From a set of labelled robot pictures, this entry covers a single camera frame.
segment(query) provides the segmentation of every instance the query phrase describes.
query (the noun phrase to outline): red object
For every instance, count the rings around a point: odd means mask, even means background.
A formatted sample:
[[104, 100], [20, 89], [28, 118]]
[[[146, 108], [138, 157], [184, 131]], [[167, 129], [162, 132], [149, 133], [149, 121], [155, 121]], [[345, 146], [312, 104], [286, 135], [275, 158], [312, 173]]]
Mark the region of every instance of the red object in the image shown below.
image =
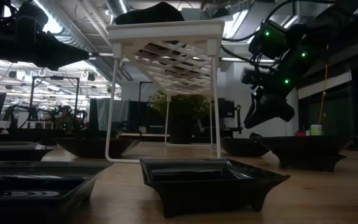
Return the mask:
[[295, 136], [306, 136], [306, 131], [297, 131]]

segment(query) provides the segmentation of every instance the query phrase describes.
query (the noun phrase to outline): table surface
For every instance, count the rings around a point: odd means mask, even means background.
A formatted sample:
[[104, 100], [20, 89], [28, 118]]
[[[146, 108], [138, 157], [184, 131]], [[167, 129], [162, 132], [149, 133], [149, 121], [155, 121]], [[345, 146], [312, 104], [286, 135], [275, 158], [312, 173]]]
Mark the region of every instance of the table surface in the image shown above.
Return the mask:
[[[335, 172], [281, 169], [271, 152], [260, 158], [235, 159], [279, 174], [291, 175], [270, 191], [261, 212], [250, 208], [222, 213], [182, 215], [165, 219], [158, 194], [143, 184], [140, 165], [113, 164], [96, 182], [90, 203], [83, 204], [73, 218], [76, 224], [105, 223], [358, 223], [358, 152], [342, 151]], [[141, 142], [124, 159], [208, 158], [216, 151], [199, 147], [165, 147], [163, 143]], [[104, 161], [80, 159], [57, 147], [43, 161]]]

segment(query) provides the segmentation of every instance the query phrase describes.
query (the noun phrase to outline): potted plant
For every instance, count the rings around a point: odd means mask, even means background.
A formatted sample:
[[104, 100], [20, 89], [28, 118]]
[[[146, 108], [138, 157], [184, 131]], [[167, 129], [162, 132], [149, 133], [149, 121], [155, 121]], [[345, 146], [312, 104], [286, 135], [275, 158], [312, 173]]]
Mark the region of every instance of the potted plant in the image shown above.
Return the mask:
[[[157, 90], [150, 107], [167, 115], [167, 95]], [[168, 127], [172, 144], [191, 144], [193, 126], [209, 113], [209, 101], [203, 95], [173, 96], [169, 104]]]

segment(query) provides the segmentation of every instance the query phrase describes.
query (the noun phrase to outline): green plant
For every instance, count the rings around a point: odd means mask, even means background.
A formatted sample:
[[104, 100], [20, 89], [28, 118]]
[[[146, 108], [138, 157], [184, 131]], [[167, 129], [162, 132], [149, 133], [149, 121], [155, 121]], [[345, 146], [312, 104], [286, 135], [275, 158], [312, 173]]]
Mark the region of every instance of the green plant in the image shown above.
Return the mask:
[[[157, 90], [150, 101], [150, 107], [157, 110], [162, 116], [167, 114], [167, 96]], [[169, 116], [172, 118], [190, 117], [197, 120], [209, 113], [209, 101], [203, 95], [173, 96], [169, 104]]]

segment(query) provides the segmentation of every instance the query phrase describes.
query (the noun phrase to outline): white rack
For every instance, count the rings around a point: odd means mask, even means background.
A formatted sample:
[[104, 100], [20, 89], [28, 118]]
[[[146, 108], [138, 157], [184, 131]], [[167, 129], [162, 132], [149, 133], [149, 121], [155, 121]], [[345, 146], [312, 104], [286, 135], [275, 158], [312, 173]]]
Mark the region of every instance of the white rack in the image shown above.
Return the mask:
[[[223, 29], [223, 21], [162, 22], [107, 27], [114, 55], [108, 133], [106, 138], [107, 160], [111, 162], [139, 162], [139, 160], [112, 159], [109, 157], [112, 103], [117, 69], [123, 56], [128, 58], [129, 61], [167, 94], [166, 144], [171, 96], [206, 95], [210, 97], [210, 100], [214, 100], [215, 127], [217, 127], [217, 157], [221, 157], [216, 70], [218, 69], [217, 64]], [[176, 146], [210, 147], [213, 141], [212, 112], [210, 113], [211, 144]]]

